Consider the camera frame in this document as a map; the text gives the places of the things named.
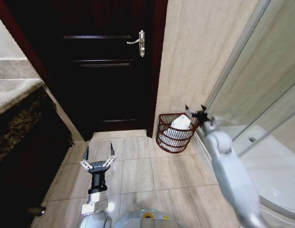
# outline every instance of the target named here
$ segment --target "silver door lever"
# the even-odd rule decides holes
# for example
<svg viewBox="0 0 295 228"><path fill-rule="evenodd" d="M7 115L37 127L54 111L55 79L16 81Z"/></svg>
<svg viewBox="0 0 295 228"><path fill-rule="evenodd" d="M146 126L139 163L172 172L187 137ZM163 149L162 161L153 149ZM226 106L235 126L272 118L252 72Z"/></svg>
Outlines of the silver door lever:
<svg viewBox="0 0 295 228"><path fill-rule="evenodd" d="M136 44L136 43L139 44L139 54L140 54L141 57L144 56L144 51L145 51L145 47L144 47L144 44L145 44L144 34L145 34L145 32L143 30L141 30L139 32L139 39L137 39L136 41L133 41L133 42L127 41L127 44Z"/></svg>

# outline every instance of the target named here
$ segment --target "wicker trash basket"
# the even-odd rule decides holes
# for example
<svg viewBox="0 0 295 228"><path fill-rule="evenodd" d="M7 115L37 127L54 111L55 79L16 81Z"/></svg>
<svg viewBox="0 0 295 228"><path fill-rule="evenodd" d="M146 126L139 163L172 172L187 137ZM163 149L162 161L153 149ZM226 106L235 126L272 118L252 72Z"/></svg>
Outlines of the wicker trash basket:
<svg viewBox="0 0 295 228"><path fill-rule="evenodd" d="M180 153L184 151L196 128L199 127L199 120L196 117L190 117L188 115L186 116L191 121L189 129L179 130L171 127L172 122L183 114L186 115L185 113L159 115L156 143L162 150L169 153Z"/></svg>

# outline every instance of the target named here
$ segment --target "glass shower enclosure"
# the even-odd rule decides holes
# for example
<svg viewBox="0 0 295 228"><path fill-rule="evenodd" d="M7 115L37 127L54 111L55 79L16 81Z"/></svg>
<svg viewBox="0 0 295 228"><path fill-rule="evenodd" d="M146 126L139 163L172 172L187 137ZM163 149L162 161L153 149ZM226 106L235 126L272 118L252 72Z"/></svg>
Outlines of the glass shower enclosure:
<svg viewBox="0 0 295 228"><path fill-rule="evenodd" d="M207 107L233 139L261 203L295 227L295 0L262 13Z"/></svg>

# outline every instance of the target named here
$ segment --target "door panel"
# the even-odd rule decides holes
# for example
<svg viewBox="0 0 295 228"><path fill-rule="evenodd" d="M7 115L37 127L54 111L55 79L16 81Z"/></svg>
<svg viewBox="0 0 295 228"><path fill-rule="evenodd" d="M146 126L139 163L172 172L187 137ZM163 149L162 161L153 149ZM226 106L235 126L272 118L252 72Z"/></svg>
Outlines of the door panel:
<svg viewBox="0 0 295 228"><path fill-rule="evenodd" d="M146 129L152 2L5 0L47 68L56 97L85 139L93 132ZM127 41L147 34L146 55Z"/></svg>

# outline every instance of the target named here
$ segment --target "door frame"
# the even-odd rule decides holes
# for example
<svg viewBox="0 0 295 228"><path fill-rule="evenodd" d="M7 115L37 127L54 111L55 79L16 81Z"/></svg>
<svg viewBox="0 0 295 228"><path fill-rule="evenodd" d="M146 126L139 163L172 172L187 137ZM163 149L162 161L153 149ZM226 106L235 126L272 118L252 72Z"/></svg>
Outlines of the door frame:
<svg viewBox="0 0 295 228"><path fill-rule="evenodd" d="M162 47L165 33L166 16L167 16L167 3L168 0L154 0L153 2L153 40L152 40L152 58L151 63L151 78L149 85L148 94L148 112L147 112L147 136L153 136L154 119L156 111L157 102L157 92L159 83L159 74L161 66L162 57ZM14 40L17 42L20 49L24 52L25 56L32 64L33 68L37 71L38 75L44 81L46 86L54 94L55 97L58 96L59 88L55 87L55 84L51 77L49 76L46 68L44 67L42 61L40 60L37 53L31 47L30 43L23 34L21 28L14 20L13 16L10 14L9 9L6 7L5 3L0 0L0 20L5 25L6 29L12 35Z"/></svg>

